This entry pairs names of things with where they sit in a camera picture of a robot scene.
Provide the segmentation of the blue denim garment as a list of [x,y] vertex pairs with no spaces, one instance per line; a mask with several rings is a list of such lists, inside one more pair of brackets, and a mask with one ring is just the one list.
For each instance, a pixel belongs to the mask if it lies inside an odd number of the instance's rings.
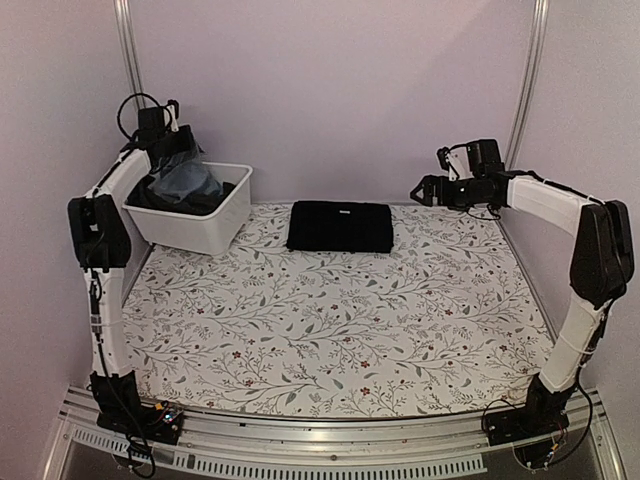
[[222,184],[204,165],[204,156],[205,152],[195,144],[168,157],[151,173],[148,189],[171,204],[183,202],[192,195],[219,196]]

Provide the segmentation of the black t-shirt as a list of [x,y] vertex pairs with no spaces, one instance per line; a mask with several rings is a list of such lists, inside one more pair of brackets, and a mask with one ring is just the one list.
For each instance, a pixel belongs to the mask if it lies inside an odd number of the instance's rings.
[[393,244],[386,204],[297,201],[291,208],[289,250],[389,254]]

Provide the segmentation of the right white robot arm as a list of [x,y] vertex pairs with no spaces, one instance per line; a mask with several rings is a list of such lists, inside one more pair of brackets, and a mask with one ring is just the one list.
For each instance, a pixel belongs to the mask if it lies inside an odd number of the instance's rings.
[[634,274],[627,205],[602,201],[534,172],[505,171],[483,178],[451,180],[427,175],[410,192],[424,206],[468,210],[477,205],[533,215],[574,239],[569,268],[570,304],[558,340],[539,381],[551,394],[572,389],[581,363],[613,302],[626,294]]

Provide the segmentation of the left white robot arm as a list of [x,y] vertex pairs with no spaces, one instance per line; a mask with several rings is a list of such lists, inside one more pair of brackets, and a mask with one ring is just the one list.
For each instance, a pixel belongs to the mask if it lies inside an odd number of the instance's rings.
[[191,127],[182,125],[157,140],[131,142],[103,177],[68,202],[73,249],[83,271],[92,335],[91,390],[108,390],[133,372],[129,361],[122,293],[132,242],[122,206],[136,185],[175,154],[196,145]]

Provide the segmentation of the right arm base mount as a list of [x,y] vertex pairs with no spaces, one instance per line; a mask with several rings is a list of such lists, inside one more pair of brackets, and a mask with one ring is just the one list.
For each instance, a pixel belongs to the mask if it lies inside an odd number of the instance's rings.
[[551,392],[536,374],[527,389],[523,406],[484,413],[481,427],[491,446],[518,442],[563,430],[569,426],[566,405],[577,384]]

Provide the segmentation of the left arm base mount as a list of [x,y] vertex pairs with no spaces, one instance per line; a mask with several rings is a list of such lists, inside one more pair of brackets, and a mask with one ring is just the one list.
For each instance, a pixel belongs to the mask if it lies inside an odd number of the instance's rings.
[[135,373],[104,377],[90,375],[91,391],[99,407],[97,425],[139,439],[177,445],[184,423],[183,412],[167,401],[145,406],[138,394]]

